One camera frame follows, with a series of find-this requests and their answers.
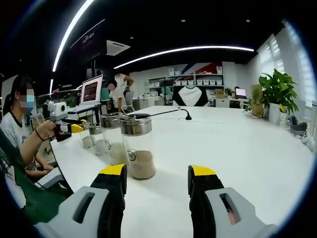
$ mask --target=window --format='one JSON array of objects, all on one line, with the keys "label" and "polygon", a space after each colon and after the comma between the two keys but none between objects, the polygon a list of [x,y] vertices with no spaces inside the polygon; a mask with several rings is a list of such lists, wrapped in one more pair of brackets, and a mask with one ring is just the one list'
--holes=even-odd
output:
[{"label": "window", "polygon": [[258,50],[258,53],[263,73],[273,74],[275,68],[279,72],[285,73],[281,53],[276,38],[273,35]]},{"label": "window", "polygon": [[294,28],[288,22],[285,22],[284,24],[297,54],[304,101],[306,102],[306,106],[311,108],[312,101],[316,100],[316,78],[312,64]]}]

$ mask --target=black and white shirt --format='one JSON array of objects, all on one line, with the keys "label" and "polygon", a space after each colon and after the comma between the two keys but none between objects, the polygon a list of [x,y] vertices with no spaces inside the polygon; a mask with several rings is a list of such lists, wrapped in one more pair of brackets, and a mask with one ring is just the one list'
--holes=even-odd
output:
[{"label": "black and white shirt", "polygon": [[[20,123],[12,112],[5,114],[2,118],[0,128],[14,147],[20,147],[24,140],[29,136],[24,123]],[[35,160],[33,159],[25,169],[36,170]]]},{"label": "black and white shirt", "polygon": [[187,88],[183,87],[180,90],[174,88],[173,105],[175,106],[207,106],[208,98],[206,90],[199,87]]}]

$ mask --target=green cloth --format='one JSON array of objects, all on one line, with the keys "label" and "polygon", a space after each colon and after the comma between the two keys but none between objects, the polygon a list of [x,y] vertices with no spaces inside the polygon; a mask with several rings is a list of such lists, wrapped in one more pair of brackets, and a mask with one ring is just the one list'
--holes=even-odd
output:
[{"label": "green cloth", "polygon": [[[57,215],[59,205],[66,199],[65,196],[40,190],[25,175],[20,150],[14,148],[4,133],[0,130],[0,158],[9,166],[14,167],[15,182],[20,186],[26,198],[26,205],[22,211],[30,218],[33,224],[48,222]],[[5,164],[0,160],[2,169],[7,173]]]}]

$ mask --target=laptop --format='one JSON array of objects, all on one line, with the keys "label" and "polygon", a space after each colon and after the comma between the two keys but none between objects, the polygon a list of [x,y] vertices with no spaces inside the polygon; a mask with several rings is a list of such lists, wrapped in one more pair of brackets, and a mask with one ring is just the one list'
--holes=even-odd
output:
[{"label": "laptop", "polygon": [[246,90],[242,88],[236,88],[236,98],[247,99]]},{"label": "laptop", "polygon": [[81,111],[99,105],[102,83],[102,75],[84,81],[81,86],[80,104],[73,107],[72,111]]}]

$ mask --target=glass jar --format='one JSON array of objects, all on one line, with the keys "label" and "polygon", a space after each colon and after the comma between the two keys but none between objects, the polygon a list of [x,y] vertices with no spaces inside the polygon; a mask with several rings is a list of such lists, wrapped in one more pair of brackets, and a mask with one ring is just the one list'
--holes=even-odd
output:
[{"label": "glass jar", "polygon": [[120,129],[120,117],[122,117],[122,115],[122,113],[109,113],[100,116],[104,140],[112,165],[127,163]]},{"label": "glass jar", "polygon": [[149,114],[124,115],[121,133],[129,162],[129,173],[137,179],[148,179],[156,173],[153,162],[152,122]]},{"label": "glass jar", "polygon": [[94,145],[95,154],[97,156],[105,155],[107,153],[107,147],[100,124],[97,123],[91,125],[89,127],[89,133]]},{"label": "glass jar", "polygon": [[89,133],[89,126],[90,126],[90,123],[89,122],[84,122],[82,124],[80,124],[80,126],[84,129],[83,131],[81,131],[79,134],[80,134],[80,137],[83,141],[83,146],[85,149],[89,149],[93,146],[93,142],[91,140],[91,136],[90,136],[90,133]]}]

